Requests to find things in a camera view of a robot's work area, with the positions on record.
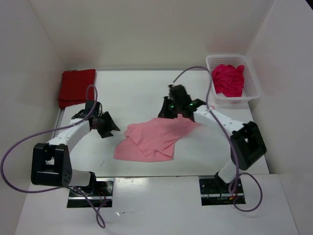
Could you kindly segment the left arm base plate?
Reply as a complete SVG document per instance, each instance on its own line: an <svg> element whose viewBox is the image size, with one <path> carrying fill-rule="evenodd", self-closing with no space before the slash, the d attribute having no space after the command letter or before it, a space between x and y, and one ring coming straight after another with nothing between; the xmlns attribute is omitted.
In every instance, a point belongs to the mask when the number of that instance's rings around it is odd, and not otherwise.
<svg viewBox="0 0 313 235"><path fill-rule="evenodd" d="M86 197L90 200L95 208L98 208L101 204L103 207L112 207L112 196L114 178L97 178L97 183L94 187L93 193L85 193ZM91 205L85 199L85 197L76 190L70 190L67 200L67 208L91 208Z"/></svg>

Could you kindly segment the pink t shirt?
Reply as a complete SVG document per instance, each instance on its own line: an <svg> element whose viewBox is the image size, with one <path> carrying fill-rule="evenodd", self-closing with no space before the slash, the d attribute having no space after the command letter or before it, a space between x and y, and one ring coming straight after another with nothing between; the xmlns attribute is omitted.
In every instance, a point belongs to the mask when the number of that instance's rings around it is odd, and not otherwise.
<svg viewBox="0 0 313 235"><path fill-rule="evenodd" d="M182 115L130 124L124 131L124 140L116 146L113 158L144 163L170 161L174 158L176 142L199 128L205 126Z"/></svg>

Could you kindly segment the dark red t shirt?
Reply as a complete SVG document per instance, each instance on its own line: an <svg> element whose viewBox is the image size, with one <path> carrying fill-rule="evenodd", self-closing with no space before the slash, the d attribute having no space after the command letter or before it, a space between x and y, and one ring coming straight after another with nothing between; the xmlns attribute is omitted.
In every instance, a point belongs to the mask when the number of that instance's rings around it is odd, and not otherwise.
<svg viewBox="0 0 313 235"><path fill-rule="evenodd" d="M86 90L95 81L95 69L68 70L62 74L61 88L58 96L60 109L85 103Z"/></svg>

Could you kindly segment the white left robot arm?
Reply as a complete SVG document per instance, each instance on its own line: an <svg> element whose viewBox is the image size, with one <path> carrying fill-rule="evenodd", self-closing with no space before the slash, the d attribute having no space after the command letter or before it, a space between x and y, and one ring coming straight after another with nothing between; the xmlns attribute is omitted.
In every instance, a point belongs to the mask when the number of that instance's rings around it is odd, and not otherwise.
<svg viewBox="0 0 313 235"><path fill-rule="evenodd" d="M31 183L52 187L77 187L85 195L97 192L96 176L91 171L72 169L70 153L78 142L91 130L101 138L112 137L112 131L120 129L108 111L102 111L102 104L93 100L85 102L85 108L71 118L70 127L46 143L33 148Z"/></svg>

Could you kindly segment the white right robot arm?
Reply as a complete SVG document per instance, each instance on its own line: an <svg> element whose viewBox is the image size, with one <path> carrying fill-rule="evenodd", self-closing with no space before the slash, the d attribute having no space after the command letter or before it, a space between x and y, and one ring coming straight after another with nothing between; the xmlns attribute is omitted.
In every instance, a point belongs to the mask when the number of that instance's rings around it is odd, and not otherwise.
<svg viewBox="0 0 313 235"><path fill-rule="evenodd" d="M158 117L174 119L178 115L222 131L230 142L231 159L214 175L214 185L219 192L233 190L234 183L239 181L238 175L248 170L267 151L255 122L243 123L227 117L200 99L192 100L183 85L169 85L169 95L164 97Z"/></svg>

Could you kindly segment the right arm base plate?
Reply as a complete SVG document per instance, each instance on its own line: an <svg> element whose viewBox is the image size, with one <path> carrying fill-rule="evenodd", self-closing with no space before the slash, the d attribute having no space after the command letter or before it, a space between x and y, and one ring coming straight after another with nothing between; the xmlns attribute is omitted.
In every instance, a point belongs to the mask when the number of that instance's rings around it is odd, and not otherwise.
<svg viewBox="0 0 313 235"><path fill-rule="evenodd" d="M202 206L232 205L235 199L236 204L246 203L241 180L239 180L239 185L233 196L228 192L228 188L219 189L213 176L200 177L199 185Z"/></svg>

